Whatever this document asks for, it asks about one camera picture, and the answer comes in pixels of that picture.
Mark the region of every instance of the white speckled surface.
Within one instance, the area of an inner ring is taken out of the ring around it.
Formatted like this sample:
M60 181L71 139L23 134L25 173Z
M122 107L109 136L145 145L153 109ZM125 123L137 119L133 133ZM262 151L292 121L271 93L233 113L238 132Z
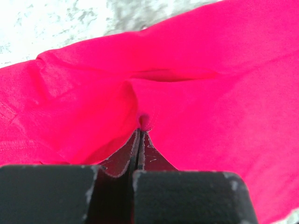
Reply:
M216 0L1 0L0 67L48 49L139 30Z

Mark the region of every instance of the wrinkled fabric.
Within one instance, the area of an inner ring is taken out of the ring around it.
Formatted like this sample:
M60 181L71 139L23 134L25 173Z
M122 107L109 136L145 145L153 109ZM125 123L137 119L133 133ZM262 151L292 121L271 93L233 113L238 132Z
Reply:
M259 222L299 207L299 2L225 0L0 69L0 165L96 164L136 128L231 171Z

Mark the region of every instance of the marble surface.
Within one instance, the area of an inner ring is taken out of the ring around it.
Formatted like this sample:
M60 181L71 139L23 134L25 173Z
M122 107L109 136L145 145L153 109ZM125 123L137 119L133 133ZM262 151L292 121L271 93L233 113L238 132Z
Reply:
M140 30L217 0L1 0L0 68L48 49Z

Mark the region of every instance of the red cloth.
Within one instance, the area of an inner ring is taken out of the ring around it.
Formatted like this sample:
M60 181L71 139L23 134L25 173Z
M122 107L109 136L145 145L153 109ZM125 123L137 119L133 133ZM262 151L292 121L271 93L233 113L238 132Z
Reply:
M94 164L141 127L181 170L299 207L299 2L226 0L0 69L0 164Z

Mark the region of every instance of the red fabric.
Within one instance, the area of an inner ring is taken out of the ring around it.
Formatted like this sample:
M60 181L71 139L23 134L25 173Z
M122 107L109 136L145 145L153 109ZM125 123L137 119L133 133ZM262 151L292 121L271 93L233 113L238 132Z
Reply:
M181 170L299 207L299 2L226 0L0 69L0 164L98 163L141 127Z

